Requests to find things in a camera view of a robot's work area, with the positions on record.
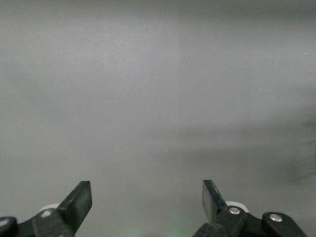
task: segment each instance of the dark blurry object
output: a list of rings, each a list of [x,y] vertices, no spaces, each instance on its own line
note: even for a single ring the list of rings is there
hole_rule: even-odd
[[[262,220],[237,206],[227,206],[212,180],[204,180],[203,207],[209,223],[193,237],[306,237],[289,216],[267,212]]]
[[[57,209],[40,211],[17,224],[15,217],[0,218],[0,237],[74,237],[92,207],[89,181],[81,181]]]

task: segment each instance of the gray surface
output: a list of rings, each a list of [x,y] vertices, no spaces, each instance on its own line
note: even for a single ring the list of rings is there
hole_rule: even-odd
[[[1,1],[0,216],[90,180],[78,237],[190,237],[213,179],[315,235],[315,9]]]

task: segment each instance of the gray table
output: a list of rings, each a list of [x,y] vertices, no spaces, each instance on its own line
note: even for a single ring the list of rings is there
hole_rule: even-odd
[[[315,9],[1,1],[0,216],[90,180],[78,237],[190,237],[213,179],[315,235]]]

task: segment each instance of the bolt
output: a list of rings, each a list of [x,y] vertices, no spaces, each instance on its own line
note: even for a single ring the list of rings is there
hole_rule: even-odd
[[[45,210],[40,216],[41,218],[45,218],[47,216],[51,215],[51,211],[50,210]]]
[[[270,219],[276,222],[281,222],[282,221],[282,217],[280,217],[279,215],[276,214],[271,214],[270,215]]]
[[[236,207],[231,207],[231,208],[229,208],[229,212],[231,214],[238,215],[240,213],[240,210]]]
[[[5,220],[3,220],[3,221],[0,221],[0,227],[3,227],[3,226],[5,226],[6,224],[8,224],[9,223],[9,220],[8,219],[5,219]]]

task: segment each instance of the screw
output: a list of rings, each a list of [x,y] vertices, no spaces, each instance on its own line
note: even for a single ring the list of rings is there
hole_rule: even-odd
[[[276,214],[271,214],[270,215],[270,219],[276,222],[281,222],[282,221],[282,217],[280,217],[279,215]]]
[[[8,219],[5,219],[5,220],[3,220],[3,221],[0,221],[0,227],[3,227],[3,226],[5,226],[6,224],[8,224],[9,223],[9,220]]]
[[[50,210],[45,210],[40,216],[41,216],[41,218],[45,218],[47,216],[50,216],[51,213],[52,212]]]
[[[240,210],[236,207],[231,207],[231,208],[229,208],[229,212],[231,214],[238,215],[240,213]]]

